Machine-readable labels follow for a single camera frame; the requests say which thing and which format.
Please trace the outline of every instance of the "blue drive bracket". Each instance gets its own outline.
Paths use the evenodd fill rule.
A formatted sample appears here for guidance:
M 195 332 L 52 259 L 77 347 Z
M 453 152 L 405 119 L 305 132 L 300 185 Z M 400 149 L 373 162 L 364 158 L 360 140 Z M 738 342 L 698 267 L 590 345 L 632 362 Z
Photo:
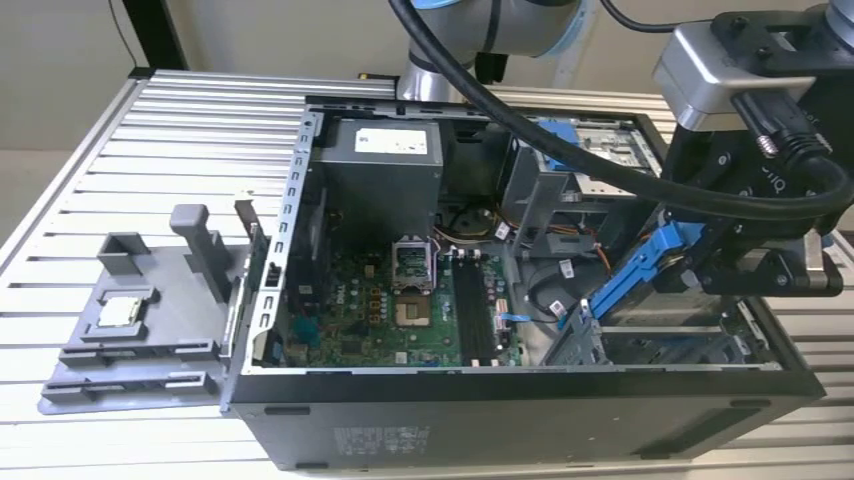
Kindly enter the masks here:
M 575 131 L 575 127 L 570 123 L 568 119 L 558 120 L 555 118 L 548 118 L 545 120 L 540 120 L 539 122 L 536 122 L 536 124 L 543 127 L 543 129 L 548 130 L 548 132 L 551 132 L 554 135 L 556 135 L 558 138 L 560 138 L 563 141 L 578 146 L 578 132 Z M 552 172 L 575 171 L 548 156 L 545 157 L 545 166 Z
M 700 238 L 703 227 L 702 223 L 670 222 L 652 232 L 616 275 L 590 297 L 594 318 L 600 319 L 635 286 L 655 278 L 664 255 L 694 245 Z

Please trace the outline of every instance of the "motherboard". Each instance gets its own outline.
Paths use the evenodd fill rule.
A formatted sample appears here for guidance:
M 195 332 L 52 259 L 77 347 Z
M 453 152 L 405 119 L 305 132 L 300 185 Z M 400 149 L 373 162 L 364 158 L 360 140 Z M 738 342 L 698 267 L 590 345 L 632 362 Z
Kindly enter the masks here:
M 421 266 L 423 252 L 429 267 Z M 339 254 L 319 313 L 301 308 L 291 322 L 288 365 L 520 365 L 515 327 L 500 320 L 509 308 L 499 259 L 464 254 L 437 255 L 407 245 L 391 255 Z M 395 278 L 415 278 L 425 270 L 432 276 L 424 288 L 399 288 Z

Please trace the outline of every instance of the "slotted aluminum surface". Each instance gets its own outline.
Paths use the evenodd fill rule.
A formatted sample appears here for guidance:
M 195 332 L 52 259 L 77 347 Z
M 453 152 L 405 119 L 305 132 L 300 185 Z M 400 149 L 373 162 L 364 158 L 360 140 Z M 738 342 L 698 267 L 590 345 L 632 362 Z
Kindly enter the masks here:
M 125 85 L 104 118 L 0 250 L 0 469 L 14 478 L 263 478 L 279 472 L 239 420 L 216 407 L 45 417 L 40 382 L 56 363 L 89 286 L 102 235 L 139 231 L 175 245 L 172 205 L 200 202 L 209 228 L 241 242 L 231 195 L 259 196 L 272 230 L 305 94 L 391 97 L 385 81 L 323 81 L 160 72 Z M 670 134 L 658 96 L 495 88 L 513 105 L 646 113 Z M 850 248 L 832 249 L 854 285 Z M 854 477 L 854 292 L 772 299 L 827 397 L 692 463 L 408 469 L 368 477 L 831 479 Z

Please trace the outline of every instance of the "black cable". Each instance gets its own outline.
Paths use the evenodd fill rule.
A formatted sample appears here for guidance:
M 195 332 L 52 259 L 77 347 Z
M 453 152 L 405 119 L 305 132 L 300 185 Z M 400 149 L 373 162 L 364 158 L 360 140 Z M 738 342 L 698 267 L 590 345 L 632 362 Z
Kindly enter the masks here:
M 583 172 L 642 198 L 728 218 L 778 221 L 812 219 L 847 208 L 854 200 L 854 182 L 847 172 L 835 164 L 835 167 L 828 168 L 835 168 L 839 176 L 828 192 L 798 199 L 772 199 L 690 187 L 604 160 L 568 144 L 528 121 L 475 81 L 429 31 L 409 0 L 388 0 L 388 2 L 403 27 L 429 61 L 468 101 L 521 141 L 570 169 Z
M 614 6 L 611 0 L 602 0 L 602 6 L 604 10 L 608 12 L 608 15 L 614 17 L 616 23 L 619 23 L 628 30 L 634 30 L 640 33 L 671 33 L 676 27 L 680 25 L 679 23 L 640 23 L 628 18 L 623 12 Z M 703 20 L 691 20 L 691 22 L 711 22 L 711 19 Z
M 124 49 L 131 56 L 131 61 L 133 62 L 133 68 L 139 68 L 139 62 L 136 61 L 136 55 L 133 55 L 133 51 L 131 50 L 131 46 L 128 45 L 128 40 L 124 38 L 124 33 L 121 32 L 121 27 L 118 26 L 118 19 L 116 18 L 116 9 L 112 6 L 112 0 L 106 0 L 109 4 L 109 15 L 112 15 L 112 23 L 116 26 L 116 32 L 118 32 L 118 38 L 121 38 L 121 43 L 124 44 Z

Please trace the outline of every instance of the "white wall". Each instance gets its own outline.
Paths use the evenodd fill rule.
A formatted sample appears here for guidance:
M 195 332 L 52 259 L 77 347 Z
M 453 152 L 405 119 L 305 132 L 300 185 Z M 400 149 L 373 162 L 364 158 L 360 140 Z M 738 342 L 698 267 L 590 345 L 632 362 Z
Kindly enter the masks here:
M 0 148 L 72 149 L 131 68 L 106 0 L 0 0 Z
M 396 75 L 407 62 L 387 0 L 171 0 L 169 10 L 193 69 L 356 78 Z M 554 68 L 554 59 L 513 59 L 505 82 L 547 86 Z

